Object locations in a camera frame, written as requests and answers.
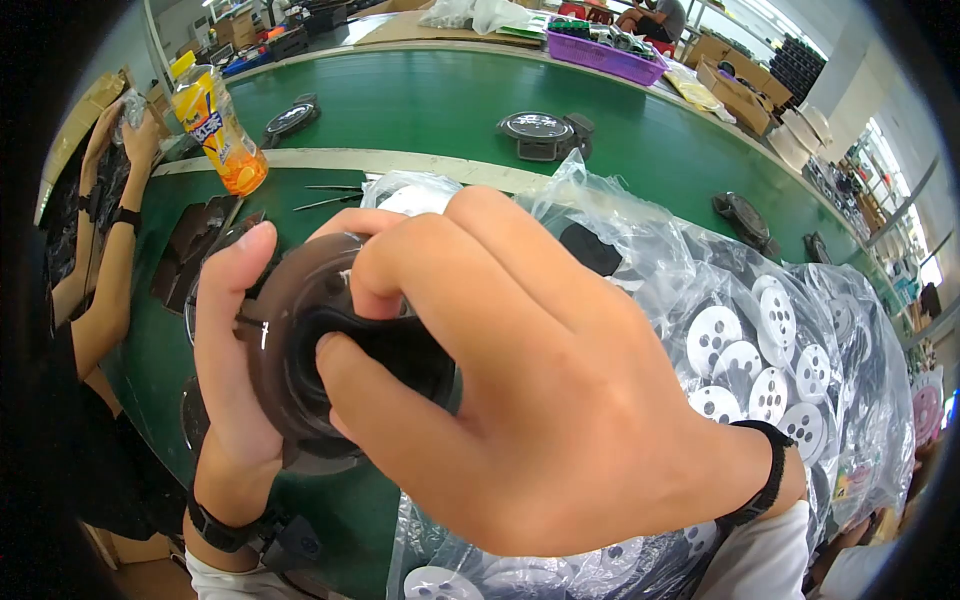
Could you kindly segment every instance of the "black wrist strap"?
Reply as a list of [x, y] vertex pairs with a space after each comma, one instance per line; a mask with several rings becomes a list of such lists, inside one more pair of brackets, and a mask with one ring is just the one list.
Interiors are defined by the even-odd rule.
[[186, 510], [197, 533], [208, 544], [223, 552], [236, 552], [244, 547], [256, 533], [259, 523], [254, 521], [244, 527], [230, 527], [211, 515], [194, 497], [193, 486], [186, 499]]
[[783, 435], [777, 427], [763, 420], [739, 420], [730, 423], [730, 425], [756, 429], [767, 437], [767, 440], [770, 442], [770, 447], [773, 450], [770, 475], [767, 477], [767, 483], [763, 488], [739, 509], [717, 519], [719, 525], [736, 527], [737, 525], [749, 523], [758, 516], [763, 515], [769, 511], [770, 507], [777, 501], [777, 496], [780, 494], [780, 483], [783, 481], [783, 465], [786, 462], [786, 449], [793, 445], [794, 442]]
[[142, 223], [140, 218], [140, 213], [133, 212], [128, 208], [123, 206], [117, 206], [117, 209], [113, 212], [113, 223], [129, 223], [133, 225], [133, 235], [136, 235], [140, 232], [140, 225]]

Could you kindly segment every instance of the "hand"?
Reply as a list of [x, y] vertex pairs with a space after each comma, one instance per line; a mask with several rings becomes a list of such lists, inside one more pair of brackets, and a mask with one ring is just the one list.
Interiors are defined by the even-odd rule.
[[100, 113], [96, 125], [93, 126], [93, 133], [90, 134], [90, 141], [86, 144], [85, 163], [96, 167], [100, 162], [101, 156], [107, 151], [113, 126], [122, 109], [123, 102], [117, 100]]
[[[350, 291], [369, 319], [405, 297], [460, 367], [463, 402], [452, 417], [327, 334], [331, 420], [489, 552], [563, 556], [671, 531], [740, 508], [767, 480], [763, 435], [697, 415], [630, 296], [499, 192], [467, 188], [444, 215], [383, 231]], [[804, 486], [794, 458], [787, 508]]]
[[138, 129], [131, 127], [130, 123], [123, 124], [123, 145], [132, 167], [150, 169], [160, 147], [159, 126], [152, 112], [143, 111], [143, 122]]
[[[346, 208], [309, 239], [337, 231], [375, 235], [406, 219], [385, 210]], [[234, 316], [247, 288], [263, 273], [276, 246], [276, 229], [261, 223], [204, 264], [197, 293], [194, 360], [210, 431], [222, 453], [240, 468], [258, 468], [280, 456], [282, 438], [253, 393], [247, 352], [233, 335]]]

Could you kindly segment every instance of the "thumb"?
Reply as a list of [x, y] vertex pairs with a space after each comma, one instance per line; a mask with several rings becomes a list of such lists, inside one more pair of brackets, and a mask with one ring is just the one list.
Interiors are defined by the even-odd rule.
[[440, 406], [403, 385], [343, 333], [317, 343], [330, 420], [411, 495], [456, 481], [476, 464], [476, 441]]
[[233, 321], [240, 304], [274, 254], [276, 228], [264, 221], [247, 231], [235, 244], [216, 252], [204, 263], [197, 290], [197, 343], [202, 334], [214, 344], [233, 336]]

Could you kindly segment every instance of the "bottle cap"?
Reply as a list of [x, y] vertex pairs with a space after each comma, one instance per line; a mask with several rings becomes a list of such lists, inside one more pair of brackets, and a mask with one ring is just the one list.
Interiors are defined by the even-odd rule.
[[174, 76], [174, 79], [176, 79], [183, 73], [183, 71], [187, 70], [196, 63], [197, 57], [193, 56], [193, 50], [187, 50], [186, 54], [170, 65], [170, 74]]

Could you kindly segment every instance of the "red stool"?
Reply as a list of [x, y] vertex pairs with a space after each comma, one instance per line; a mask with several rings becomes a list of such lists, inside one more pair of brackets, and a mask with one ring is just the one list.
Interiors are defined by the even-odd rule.
[[658, 39], [650, 39], [649, 37], [645, 37], [643, 41], [650, 42], [651, 46], [653, 46], [654, 48], [657, 48], [657, 52], [660, 52], [664, 56], [670, 55], [671, 59], [677, 53], [677, 44], [668, 44], [665, 41], [659, 41]]
[[587, 13], [587, 21], [591, 23], [601, 23], [603, 25], [613, 24], [613, 15], [606, 9], [590, 9]]
[[585, 21], [587, 20], [587, 8], [580, 4], [564, 2], [557, 10], [557, 14], [575, 16], [578, 19], [583, 19]]

